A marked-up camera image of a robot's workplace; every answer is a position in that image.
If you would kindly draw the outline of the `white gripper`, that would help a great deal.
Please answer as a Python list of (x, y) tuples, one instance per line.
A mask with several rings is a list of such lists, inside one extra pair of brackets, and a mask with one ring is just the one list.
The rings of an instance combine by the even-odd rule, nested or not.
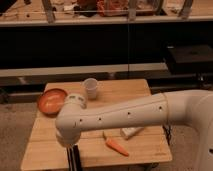
[[(80, 134), (66, 138), (66, 137), (63, 137), (59, 131), (57, 131), (56, 139), (61, 146), (67, 148), (69, 171), (74, 171), (73, 164), (72, 164), (72, 152), (70, 150), (70, 147), (74, 146), (79, 141)], [(78, 149), (78, 145), (75, 145), (73, 147), (73, 152), (74, 152), (74, 158), (75, 158), (75, 164), (76, 164), (76, 171), (82, 171), (82, 165), (81, 165), (80, 152)]]

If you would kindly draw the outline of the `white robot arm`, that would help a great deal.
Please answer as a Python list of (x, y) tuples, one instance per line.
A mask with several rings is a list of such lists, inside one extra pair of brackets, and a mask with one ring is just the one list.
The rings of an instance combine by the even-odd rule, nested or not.
[(163, 124), (194, 128), (199, 134), (195, 171), (213, 171), (213, 91), (158, 93), (91, 109), (82, 95), (72, 93), (55, 122), (57, 140), (64, 147), (76, 144), (85, 131)]

